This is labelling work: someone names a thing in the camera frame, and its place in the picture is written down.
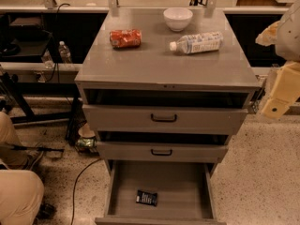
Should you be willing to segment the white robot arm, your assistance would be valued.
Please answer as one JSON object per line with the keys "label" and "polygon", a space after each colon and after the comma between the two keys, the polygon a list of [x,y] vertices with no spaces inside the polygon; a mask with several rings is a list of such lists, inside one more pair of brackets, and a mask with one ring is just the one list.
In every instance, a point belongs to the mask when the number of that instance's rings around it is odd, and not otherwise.
{"label": "white robot arm", "polygon": [[277,77],[262,114],[278,119],[300,98],[300,0],[295,1],[279,21],[266,27],[255,39],[262,46],[275,46],[286,63]]}

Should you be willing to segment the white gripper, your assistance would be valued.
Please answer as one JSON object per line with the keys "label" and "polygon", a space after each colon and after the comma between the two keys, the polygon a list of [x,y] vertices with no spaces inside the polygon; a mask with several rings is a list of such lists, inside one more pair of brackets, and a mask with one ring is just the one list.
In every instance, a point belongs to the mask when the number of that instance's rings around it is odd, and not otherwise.
{"label": "white gripper", "polygon": [[[274,45],[277,42],[278,25],[279,21],[270,24],[256,37],[255,42],[262,46]],[[271,119],[279,119],[299,98],[300,63],[287,61],[277,71],[271,98],[263,105],[262,114]]]}

